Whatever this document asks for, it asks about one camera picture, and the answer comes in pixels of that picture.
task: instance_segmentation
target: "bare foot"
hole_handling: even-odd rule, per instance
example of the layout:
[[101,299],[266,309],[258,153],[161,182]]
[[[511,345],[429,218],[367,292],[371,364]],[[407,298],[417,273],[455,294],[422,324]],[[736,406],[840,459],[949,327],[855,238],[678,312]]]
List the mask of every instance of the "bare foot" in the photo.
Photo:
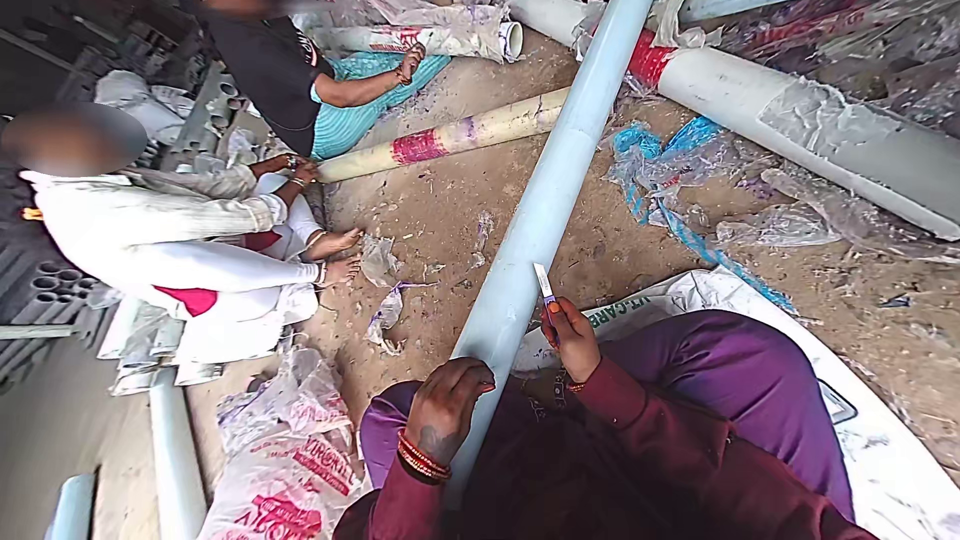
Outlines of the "bare foot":
[[316,231],[307,239],[307,245],[310,245],[310,241],[316,238],[318,234],[321,234],[320,238],[305,252],[310,260],[321,260],[352,248],[360,240],[360,236],[363,236],[363,231],[351,229],[346,233],[326,234],[323,231]]
[[355,255],[351,258],[328,262],[326,264],[326,276],[324,282],[320,285],[326,287],[336,283],[346,283],[357,277],[360,273],[360,256]]

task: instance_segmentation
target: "person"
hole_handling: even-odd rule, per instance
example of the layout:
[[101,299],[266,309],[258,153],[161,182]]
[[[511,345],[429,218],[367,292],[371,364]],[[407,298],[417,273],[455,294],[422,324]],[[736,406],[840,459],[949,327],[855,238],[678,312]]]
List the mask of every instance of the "person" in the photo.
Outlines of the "person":
[[301,195],[317,180],[312,161],[287,154],[208,174],[129,168],[142,126],[105,105],[73,107],[17,116],[4,149],[28,168],[20,177],[64,256],[186,320],[181,344],[197,349],[182,347],[185,356],[263,354],[284,325],[316,312],[316,287],[357,275],[358,256],[325,261],[362,232],[316,222]]
[[336,540],[874,538],[851,523],[839,443],[788,337],[704,310],[598,346],[569,300],[548,309],[565,374],[506,381],[461,511],[442,515],[444,482],[496,385],[471,358],[373,398],[359,436],[374,491]]
[[426,56],[420,44],[405,54],[358,52],[326,59],[288,16],[259,9],[265,4],[260,0],[249,3],[181,5],[197,17],[237,88],[277,136],[315,159],[352,148],[387,109],[409,99],[450,62],[448,56]]

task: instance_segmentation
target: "maroon sleeve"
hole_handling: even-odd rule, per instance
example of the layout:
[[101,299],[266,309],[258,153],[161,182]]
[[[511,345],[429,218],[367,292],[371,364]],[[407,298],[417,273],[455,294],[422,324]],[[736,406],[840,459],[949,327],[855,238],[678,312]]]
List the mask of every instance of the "maroon sleeve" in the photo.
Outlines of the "maroon sleeve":
[[373,491],[344,512],[334,540],[430,540],[439,530],[442,484],[411,477],[394,457],[383,489]]
[[697,501],[717,537],[860,540],[828,499],[733,433],[730,421],[637,382],[603,358],[577,394],[652,483]]

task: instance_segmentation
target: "dusty ground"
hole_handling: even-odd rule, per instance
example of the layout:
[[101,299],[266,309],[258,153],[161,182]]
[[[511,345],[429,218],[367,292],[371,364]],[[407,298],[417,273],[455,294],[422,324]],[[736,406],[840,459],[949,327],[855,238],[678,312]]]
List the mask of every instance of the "dusty ground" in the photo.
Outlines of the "dusty ground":
[[[361,144],[494,109],[572,82],[576,63],[563,47],[528,32],[524,48],[528,58],[514,65],[456,60]],[[691,117],[689,111],[669,103],[631,111],[618,121],[646,120],[663,136],[672,135]],[[394,253],[405,262],[403,279],[423,282],[426,265],[446,265],[427,276],[437,285],[404,293],[403,314],[389,333],[392,339],[406,339],[401,356],[382,355],[363,338],[387,293],[364,280],[325,292],[324,308],[304,324],[313,344],[334,356],[342,368],[343,391],[355,420],[372,395],[398,380],[421,379],[448,358],[489,268],[468,270],[478,214],[486,210],[493,215],[495,228],[484,252],[490,260],[546,137],[347,181],[328,194],[326,211],[333,229],[357,225],[396,239]],[[636,224],[620,188],[600,178],[611,159],[609,152],[597,154],[551,269],[555,292],[580,307],[595,307],[703,264],[666,230]],[[684,197],[699,202],[711,223],[781,201],[733,189],[726,179],[690,189]],[[958,269],[859,254],[847,242],[789,249],[737,248],[730,253],[790,295],[802,316],[815,319],[810,330],[847,357],[858,375],[907,420],[954,479],[960,480],[960,402],[951,399],[960,395],[960,360],[953,348],[960,339]],[[901,292],[911,293],[912,307],[877,307]],[[926,337],[918,330],[930,325],[940,329],[940,337]],[[89,367],[91,362],[96,367]],[[96,537],[155,538],[145,400],[106,397],[103,388],[112,378],[110,363],[71,356],[69,361],[64,357],[51,361],[43,369],[27,385],[0,398],[4,433],[0,462],[23,469],[7,466],[0,471],[5,486],[0,504],[3,536],[38,537],[33,532],[46,527],[60,482],[75,471],[102,463],[102,474],[111,480],[102,482],[101,489],[113,486],[113,491],[101,491]],[[224,395],[241,391],[250,375],[265,369],[276,369],[276,360],[236,362],[222,379],[187,391],[208,494],[224,465],[214,407]],[[78,385],[68,380],[74,371],[93,381]],[[22,422],[25,417],[33,422]],[[115,483],[120,479],[125,482],[122,487]],[[127,494],[134,493],[138,498],[127,499]],[[31,534],[9,536],[8,530]]]

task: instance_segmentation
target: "tattoo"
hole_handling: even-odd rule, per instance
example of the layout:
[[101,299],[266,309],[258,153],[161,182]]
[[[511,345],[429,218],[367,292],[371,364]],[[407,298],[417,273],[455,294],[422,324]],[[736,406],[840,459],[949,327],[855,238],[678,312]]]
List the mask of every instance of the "tattoo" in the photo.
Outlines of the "tattoo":
[[424,454],[447,465],[457,454],[457,434],[451,433],[441,438],[437,434],[437,429],[433,426],[423,426],[420,428],[420,441],[417,448]]

